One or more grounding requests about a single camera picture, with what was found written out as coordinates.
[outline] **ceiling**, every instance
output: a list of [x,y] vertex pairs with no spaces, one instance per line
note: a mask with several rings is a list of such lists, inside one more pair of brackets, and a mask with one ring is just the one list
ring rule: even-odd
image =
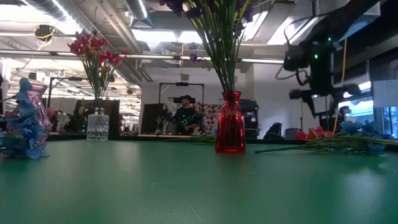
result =
[[[159,0],[147,0],[149,16],[141,21],[131,19],[134,12],[132,6],[135,0],[0,0],[2,13],[0,15],[0,49],[12,50],[48,50],[57,52],[68,52],[67,44],[73,42],[74,31],[86,30],[92,32],[98,30],[100,37],[105,38],[110,44],[113,52],[127,50],[134,54],[172,54],[189,55],[186,43],[195,40],[192,36],[194,28],[186,17],[177,17],[168,7],[160,6]],[[323,13],[331,11],[341,6],[340,0],[319,0],[316,11]],[[52,4],[53,11],[45,10],[43,5]],[[239,51],[240,57],[245,58],[274,58],[283,59],[286,45],[283,38],[285,25],[301,17],[311,14],[312,6],[310,0],[251,0],[255,6],[255,21],[248,24],[244,41]],[[305,26],[304,32],[294,36],[293,43],[297,43],[311,30],[316,24],[316,20],[304,21],[287,29],[289,36],[293,36],[300,26]],[[55,33],[50,43],[38,41],[33,31],[39,25],[54,26]],[[146,34],[144,38],[139,32],[159,31],[158,33]],[[176,41],[165,42],[167,35],[177,36]],[[158,49],[153,46],[153,42],[158,41]],[[198,55],[206,55],[204,50],[199,50]],[[12,70],[11,91],[17,90],[17,82],[21,77],[28,77],[30,72],[40,72],[45,77],[84,77],[85,73],[81,63],[76,58],[46,58],[40,57],[7,57],[3,55]],[[114,87],[109,95],[120,96],[128,100],[139,100],[141,95],[140,86],[150,82],[163,82],[165,74],[176,74],[183,65],[187,73],[195,76],[194,80],[207,82],[206,76],[200,76],[203,71],[211,69],[211,65],[206,62],[189,62],[181,64],[179,61],[163,60],[134,60],[126,59],[118,69],[117,79],[110,84]],[[240,63],[237,69],[245,73],[252,64]],[[36,80],[49,84],[49,78]],[[71,83],[65,81],[70,86],[88,86],[87,82]],[[133,88],[134,94],[127,95],[127,88]],[[71,95],[64,91],[65,87],[57,87],[60,95]],[[90,96],[90,89],[87,88],[85,96]]]

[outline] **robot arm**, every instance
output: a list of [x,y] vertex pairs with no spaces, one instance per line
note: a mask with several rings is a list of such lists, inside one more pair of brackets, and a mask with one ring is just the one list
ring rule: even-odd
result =
[[334,113],[344,92],[351,95],[361,93],[357,85],[333,87],[333,52],[338,49],[337,42],[346,34],[349,27],[379,0],[351,0],[347,5],[329,13],[313,27],[307,38],[292,45],[286,52],[284,69],[297,72],[310,66],[311,74],[304,83],[310,84],[310,90],[292,90],[291,99],[301,98],[315,116],[312,95],[332,95],[330,113]]

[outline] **bouquet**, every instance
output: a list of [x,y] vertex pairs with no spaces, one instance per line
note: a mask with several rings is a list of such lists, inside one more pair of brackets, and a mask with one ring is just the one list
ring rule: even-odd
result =
[[[243,38],[244,23],[252,22],[253,7],[246,0],[160,0],[176,15],[184,13],[202,40],[206,53],[216,70],[224,91],[234,91],[234,73],[239,47]],[[198,59],[192,53],[191,60]]]
[[40,138],[45,130],[37,119],[38,110],[30,102],[27,94],[33,87],[27,78],[21,78],[19,84],[21,86],[19,92],[11,97],[17,100],[19,116],[11,115],[0,119],[1,122],[7,122],[10,130],[9,132],[0,130],[0,154],[30,159],[47,157],[45,151],[47,143],[40,144]]
[[281,149],[259,150],[255,153],[299,149],[317,152],[381,155],[387,145],[398,146],[397,139],[383,139],[381,137],[374,121],[365,121],[364,124],[344,121],[340,125],[343,131],[336,135],[318,127],[317,129],[310,129],[308,134],[296,134],[297,139],[308,141],[306,144]]
[[92,34],[75,34],[76,40],[68,44],[70,52],[74,53],[83,63],[90,83],[95,103],[101,107],[101,99],[110,82],[114,82],[114,71],[121,64],[123,58],[115,56],[106,50],[104,39],[97,38],[97,31]]

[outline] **crystal vase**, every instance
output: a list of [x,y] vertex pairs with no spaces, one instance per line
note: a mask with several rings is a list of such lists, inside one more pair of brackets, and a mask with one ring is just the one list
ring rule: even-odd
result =
[[[37,109],[37,120],[39,121],[39,124],[44,128],[44,132],[39,137],[39,145],[41,145],[47,140],[51,131],[51,123],[45,112],[45,107],[43,105],[43,100],[42,100],[42,96],[46,91],[47,86],[36,83],[31,83],[31,85],[33,89],[27,91],[27,96],[29,98],[29,101],[35,107],[35,109]],[[19,116],[19,111],[17,109],[15,109],[12,113],[13,115]],[[16,130],[11,129],[9,125],[7,125],[6,131],[12,132]]]
[[224,106],[218,115],[216,152],[245,154],[244,118],[239,106],[241,92],[223,92]]
[[107,141],[109,134],[109,116],[104,108],[95,108],[95,113],[88,115],[87,140]]

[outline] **table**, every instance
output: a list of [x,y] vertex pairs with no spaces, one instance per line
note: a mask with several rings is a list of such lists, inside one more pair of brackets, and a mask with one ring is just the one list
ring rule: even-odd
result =
[[397,223],[398,156],[55,141],[0,159],[0,223]]

